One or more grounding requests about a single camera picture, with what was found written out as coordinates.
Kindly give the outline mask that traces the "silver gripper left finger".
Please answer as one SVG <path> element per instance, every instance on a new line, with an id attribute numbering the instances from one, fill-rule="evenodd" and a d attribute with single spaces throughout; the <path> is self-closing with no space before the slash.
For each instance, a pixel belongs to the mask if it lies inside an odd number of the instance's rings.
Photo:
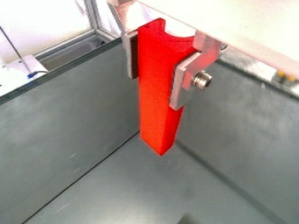
<path id="1" fill-rule="evenodd" d="M 123 47 L 127 58 L 127 74 L 131 79 L 137 78 L 137 27 L 133 20 L 136 0 L 107 0 L 116 24 L 121 31 Z"/>

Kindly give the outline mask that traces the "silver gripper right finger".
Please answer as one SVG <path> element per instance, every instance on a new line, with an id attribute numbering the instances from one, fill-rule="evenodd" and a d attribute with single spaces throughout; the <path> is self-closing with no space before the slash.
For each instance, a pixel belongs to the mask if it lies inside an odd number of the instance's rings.
<path id="1" fill-rule="evenodd" d="M 176 65 L 172 78 L 172 92 L 169 106 L 179 110 L 191 99 L 192 90 L 204 90 L 212 77 L 204 69 L 228 51 L 228 46 L 200 31 L 195 32 L 192 47 L 195 53 L 189 54 Z"/>

